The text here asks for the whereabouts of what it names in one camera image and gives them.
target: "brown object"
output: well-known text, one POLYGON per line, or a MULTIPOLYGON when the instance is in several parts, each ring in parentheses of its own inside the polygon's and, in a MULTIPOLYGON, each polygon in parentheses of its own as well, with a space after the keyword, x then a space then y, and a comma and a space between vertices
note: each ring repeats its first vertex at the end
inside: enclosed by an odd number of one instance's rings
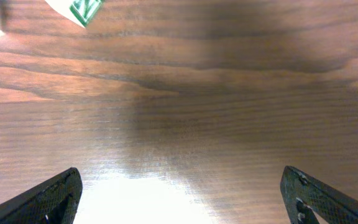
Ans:
POLYGON ((285 165, 358 199, 358 1, 6 4, 0 203, 68 167, 76 223, 289 223, 285 165))

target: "brown wooden tabletop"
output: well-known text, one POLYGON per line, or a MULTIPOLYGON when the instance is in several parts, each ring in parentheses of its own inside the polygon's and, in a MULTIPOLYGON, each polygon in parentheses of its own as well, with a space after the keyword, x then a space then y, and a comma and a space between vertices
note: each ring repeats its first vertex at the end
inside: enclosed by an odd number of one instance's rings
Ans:
POLYGON ((0 203, 69 168, 75 223, 289 223, 285 165, 358 199, 358 1, 6 0, 0 203))

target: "dark wood plank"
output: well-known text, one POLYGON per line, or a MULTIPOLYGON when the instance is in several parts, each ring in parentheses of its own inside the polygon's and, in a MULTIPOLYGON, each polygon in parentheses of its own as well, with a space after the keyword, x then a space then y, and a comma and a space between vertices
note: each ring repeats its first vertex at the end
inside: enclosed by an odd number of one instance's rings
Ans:
POLYGON ((293 165, 358 199, 358 1, 6 1, 0 203, 70 166, 75 223, 288 223, 293 165))

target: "shiny table surface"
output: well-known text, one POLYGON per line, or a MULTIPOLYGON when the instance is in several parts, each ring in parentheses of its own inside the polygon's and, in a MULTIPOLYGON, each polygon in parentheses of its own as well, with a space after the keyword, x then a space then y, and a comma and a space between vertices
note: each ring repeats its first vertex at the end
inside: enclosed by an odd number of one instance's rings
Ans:
POLYGON ((69 168, 79 223, 289 223, 285 165, 358 199, 358 1, 7 0, 0 203, 69 168))

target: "black textured plastic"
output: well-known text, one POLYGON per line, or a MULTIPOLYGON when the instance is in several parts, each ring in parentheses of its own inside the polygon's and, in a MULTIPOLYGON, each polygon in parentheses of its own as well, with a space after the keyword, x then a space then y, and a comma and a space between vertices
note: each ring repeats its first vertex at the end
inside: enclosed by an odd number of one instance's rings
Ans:
POLYGON ((316 212, 328 223, 358 223, 358 201, 297 168, 284 169, 281 192, 293 224, 318 223, 313 212, 307 210, 316 212))
POLYGON ((0 204, 0 223, 71 224, 81 193, 80 173, 70 168, 0 204))

